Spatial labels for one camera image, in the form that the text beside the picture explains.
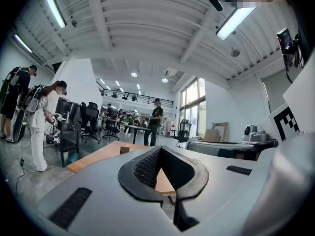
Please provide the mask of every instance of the ceiling light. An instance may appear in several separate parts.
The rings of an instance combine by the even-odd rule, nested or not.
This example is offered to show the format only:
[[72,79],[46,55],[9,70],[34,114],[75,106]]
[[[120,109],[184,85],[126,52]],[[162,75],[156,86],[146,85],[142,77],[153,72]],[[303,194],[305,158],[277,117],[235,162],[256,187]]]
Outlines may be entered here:
[[20,37],[17,34],[14,34],[14,37],[28,50],[30,53],[32,50],[20,39]]
[[217,30],[217,36],[226,40],[226,38],[238,27],[244,19],[247,18],[255,8],[236,8],[232,14],[226,19],[223,25]]
[[62,14],[61,14],[59,8],[56,6],[56,4],[57,4],[56,0],[47,0],[47,2],[48,2],[48,5],[49,5],[52,13],[54,14],[55,19],[57,20],[59,26],[61,28],[65,27],[66,26],[66,22],[65,22]]

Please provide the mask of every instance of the concrete floor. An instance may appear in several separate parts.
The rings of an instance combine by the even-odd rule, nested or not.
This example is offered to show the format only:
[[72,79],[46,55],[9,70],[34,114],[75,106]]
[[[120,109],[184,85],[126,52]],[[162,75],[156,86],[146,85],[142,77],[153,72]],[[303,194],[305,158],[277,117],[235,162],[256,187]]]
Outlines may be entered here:
[[[132,143],[133,141],[133,134],[128,135],[121,132],[118,136],[122,142]],[[111,141],[107,141],[105,138],[100,144],[97,144],[97,141],[92,139],[88,140],[87,143],[82,143],[80,139],[80,157],[82,158],[93,153],[113,141],[117,141],[117,139],[114,138]],[[137,134],[135,143],[143,145],[143,134]],[[157,138],[157,145],[166,145],[173,148],[176,143],[177,141],[173,138],[165,136],[158,136]],[[27,130],[23,139],[17,144],[9,144],[5,140],[0,141],[0,169],[14,195],[16,181],[23,173],[20,166],[21,152],[23,150],[25,175],[18,181],[17,196],[34,206],[37,206],[39,200],[51,189],[73,175],[67,168],[62,167],[60,155],[54,145],[48,145],[44,142],[44,148],[45,160],[51,165],[52,169],[46,172],[38,172],[33,164],[31,136]],[[163,209],[171,218],[172,208],[166,204]]]

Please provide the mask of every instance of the railing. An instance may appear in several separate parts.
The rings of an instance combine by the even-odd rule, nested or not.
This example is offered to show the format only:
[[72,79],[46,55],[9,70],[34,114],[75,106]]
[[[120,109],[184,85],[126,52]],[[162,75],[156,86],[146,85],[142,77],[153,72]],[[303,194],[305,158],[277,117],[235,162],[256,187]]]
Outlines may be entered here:
[[[150,97],[150,96],[146,96],[146,95],[139,95],[136,93],[132,93],[132,92],[121,92],[120,90],[108,90],[102,87],[102,85],[100,83],[98,83],[98,88],[99,91],[101,92],[102,95],[107,95],[109,97],[113,97],[113,98],[119,98],[119,99],[123,99],[123,100],[127,100],[127,101],[134,101],[134,102],[141,102],[141,103],[146,103],[146,104],[153,104],[154,100],[156,99],[156,97]],[[165,107],[165,108],[173,108],[173,103],[174,101],[171,100],[164,100],[164,99],[160,99],[161,100],[161,107]]]

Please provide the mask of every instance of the woman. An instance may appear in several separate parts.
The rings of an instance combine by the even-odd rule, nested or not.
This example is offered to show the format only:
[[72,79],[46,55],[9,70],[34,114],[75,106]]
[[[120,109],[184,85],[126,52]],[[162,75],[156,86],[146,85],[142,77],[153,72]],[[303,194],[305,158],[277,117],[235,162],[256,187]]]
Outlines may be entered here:
[[28,119],[31,130],[31,153],[36,169],[41,172],[51,169],[43,155],[45,122],[46,120],[50,123],[54,122],[53,115],[57,107],[58,95],[64,94],[66,87],[67,84],[64,81],[56,81],[51,86],[45,87],[37,110]]

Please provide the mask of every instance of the black mesh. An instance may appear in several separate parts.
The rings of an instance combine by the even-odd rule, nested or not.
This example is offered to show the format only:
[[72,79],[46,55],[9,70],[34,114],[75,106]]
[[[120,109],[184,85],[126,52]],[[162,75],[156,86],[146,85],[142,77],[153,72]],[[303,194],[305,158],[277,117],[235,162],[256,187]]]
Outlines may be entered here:
[[171,153],[161,153],[162,169],[175,190],[188,183],[194,176],[194,169]]
[[151,188],[155,188],[157,184],[157,176],[161,169],[159,163],[160,149],[150,156],[138,162],[134,167],[133,175],[143,184]]

